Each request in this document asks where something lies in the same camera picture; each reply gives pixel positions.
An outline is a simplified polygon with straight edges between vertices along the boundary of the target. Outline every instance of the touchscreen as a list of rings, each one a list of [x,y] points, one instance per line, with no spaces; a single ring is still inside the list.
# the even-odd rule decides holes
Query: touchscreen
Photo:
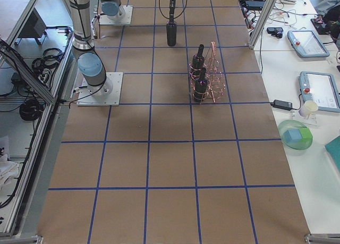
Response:
[[[319,107],[339,108],[330,76],[307,74],[310,93]]]
[[[300,45],[307,55],[324,54],[325,50],[319,44],[319,41],[311,31],[295,31],[295,38],[300,42]]]

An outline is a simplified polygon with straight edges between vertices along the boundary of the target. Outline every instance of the green bowl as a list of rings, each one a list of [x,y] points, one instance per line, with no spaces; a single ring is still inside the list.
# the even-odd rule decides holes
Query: green bowl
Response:
[[[305,150],[313,143],[309,128],[296,120],[285,120],[278,125],[282,142],[290,148]]]

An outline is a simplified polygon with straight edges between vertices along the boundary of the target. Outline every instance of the power adapter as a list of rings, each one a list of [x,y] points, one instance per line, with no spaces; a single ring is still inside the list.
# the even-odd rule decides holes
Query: power adapter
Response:
[[[15,86],[18,86],[24,84],[24,81],[17,72],[14,72],[11,77],[11,83],[14,84]]]
[[[272,107],[279,108],[281,110],[290,111],[293,109],[293,104],[291,102],[284,102],[282,100],[274,99],[273,102],[270,103]]]

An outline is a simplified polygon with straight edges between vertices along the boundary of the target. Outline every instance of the wire wine rack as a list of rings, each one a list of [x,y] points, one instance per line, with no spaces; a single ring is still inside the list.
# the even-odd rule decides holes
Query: wire wine rack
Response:
[[[196,75],[200,72],[199,69],[192,67],[192,63],[189,64],[189,75],[191,80],[192,97],[197,99],[194,94],[202,95],[199,98],[200,104],[205,99],[212,99],[215,103],[216,100],[220,99],[225,91],[225,83],[223,81],[224,75],[218,70],[219,61],[216,60],[216,42],[210,43],[210,48],[205,56],[204,67],[206,68],[206,79],[208,80],[207,91],[204,93],[195,92],[195,81],[199,78]]]

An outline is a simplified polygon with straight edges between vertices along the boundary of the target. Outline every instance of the tablet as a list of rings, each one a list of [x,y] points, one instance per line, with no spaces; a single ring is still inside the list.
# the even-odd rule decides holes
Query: tablet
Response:
[[[312,100],[319,110],[340,112],[339,91],[332,74],[303,71],[299,83],[304,102]]]
[[[329,56],[329,51],[313,30],[290,30],[287,37],[300,57]]]

